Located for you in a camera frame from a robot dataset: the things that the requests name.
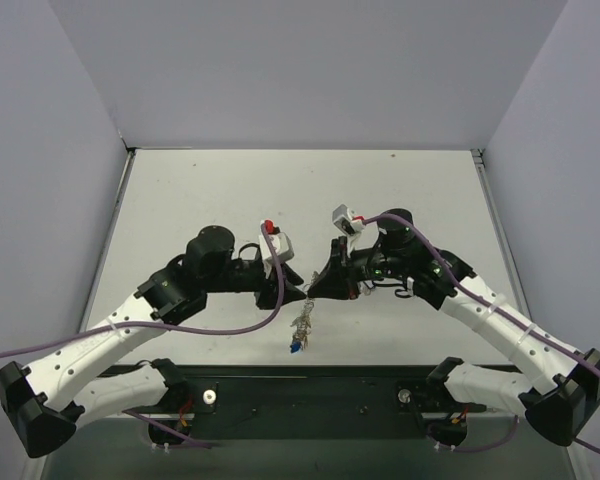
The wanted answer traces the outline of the steel key organiser ring disc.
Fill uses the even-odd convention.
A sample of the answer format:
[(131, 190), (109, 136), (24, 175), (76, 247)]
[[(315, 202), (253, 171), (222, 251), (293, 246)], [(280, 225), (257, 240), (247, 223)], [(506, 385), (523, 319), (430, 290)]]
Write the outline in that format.
[(309, 335), (311, 334), (312, 329), (311, 313), (314, 309), (314, 306), (315, 299), (310, 295), (307, 295), (300, 314), (290, 324), (290, 326), (294, 328), (290, 344), (295, 341), (301, 342), (302, 349), (300, 351), (305, 350), (308, 346)]

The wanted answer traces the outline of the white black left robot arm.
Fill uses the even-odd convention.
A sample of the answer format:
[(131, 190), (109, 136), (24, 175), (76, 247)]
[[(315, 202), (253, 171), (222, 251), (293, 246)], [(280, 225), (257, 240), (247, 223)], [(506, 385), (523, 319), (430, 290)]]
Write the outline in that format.
[(272, 316), (305, 299), (301, 278), (286, 267), (289, 237), (271, 221), (260, 226), (251, 260), (234, 254), (235, 237), (222, 226), (203, 228), (184, 253), (154, 272), (118, 308), (76, 339), (26, 365), (0, 369), (0, 404), (30, 458), (46, 456), (76, 431), (136, 407), (173, 411), (190, 399), (187, 381), (167, 359), (103, 377), (134, 349), (203, 311), (212, 293), (245, 293)]

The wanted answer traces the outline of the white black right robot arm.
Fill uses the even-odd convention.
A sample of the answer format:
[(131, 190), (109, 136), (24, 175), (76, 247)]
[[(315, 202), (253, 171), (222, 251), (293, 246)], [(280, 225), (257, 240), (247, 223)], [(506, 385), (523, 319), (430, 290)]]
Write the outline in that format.
[[(326, 266), (311, 283), (316, 299), (354, 300), (364, 282), (398, 281), (410, 298), (454, 318), (515, 366), (505, 372), (448, 358), (429, 381), (452, 401), (522, 416), (544, 439), (569, 446), (600, 406), (600, 351), (582, 351), (558, 340), (512, 307), (505, 296), (461, 258), (434, 247), (405, 209), (371, 221), (341, 205), (332, 222)], [(378, 237), (370, 248), (355, 244), (369, 223)]]

